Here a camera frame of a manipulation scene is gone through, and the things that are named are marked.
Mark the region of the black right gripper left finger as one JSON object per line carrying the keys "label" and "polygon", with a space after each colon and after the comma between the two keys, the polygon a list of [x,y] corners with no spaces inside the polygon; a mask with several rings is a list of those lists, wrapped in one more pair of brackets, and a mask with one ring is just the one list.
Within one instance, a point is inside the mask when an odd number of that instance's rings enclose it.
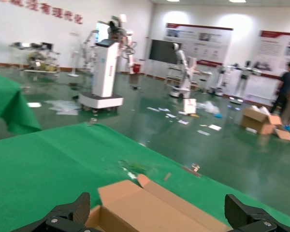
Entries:
{"label": "black right gripper left finger", "polygon": [[55,206],[42,219],[16,232],[97,232],[85,225],[90,213],[90,194],[82,193],[74,202]]}

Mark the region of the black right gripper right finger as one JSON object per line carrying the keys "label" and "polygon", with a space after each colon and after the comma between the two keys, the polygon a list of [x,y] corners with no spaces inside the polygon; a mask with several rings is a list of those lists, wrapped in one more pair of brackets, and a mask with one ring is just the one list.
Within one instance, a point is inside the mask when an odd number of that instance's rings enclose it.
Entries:
{"label": "black right gripper right finger", "polygon": [[290,227],[273,218],[265,210],[242,203],[227,194],[224,214],[233,232],[290,232]]}

